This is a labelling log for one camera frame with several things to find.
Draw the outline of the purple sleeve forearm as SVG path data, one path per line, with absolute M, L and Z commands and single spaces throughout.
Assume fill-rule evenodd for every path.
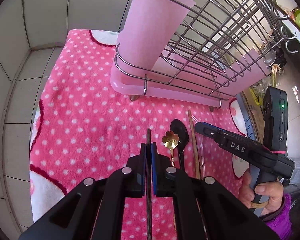
M 280 239 L 289 239 L 293 234 L 289 217 L 291 203 L 290 194 L 284 193 L 281 207 L 273 213 L 261 216 L 261 220 L 275 231 Z

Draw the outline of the person's right hand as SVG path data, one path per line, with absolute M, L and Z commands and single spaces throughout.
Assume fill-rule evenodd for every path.
M 283 185 L 279 181 L 261 183 L 254 190 L 250 188 L 251 175 L 249 169 L 245 171 L 242 177 L 242 185 L 239 189 L 238 199 L 247 207 L 251 208 L 251 202 L 255 194 L 268 196 L 268 204 L 263 208 L 261 217 L 276 212 L 282 205 Z

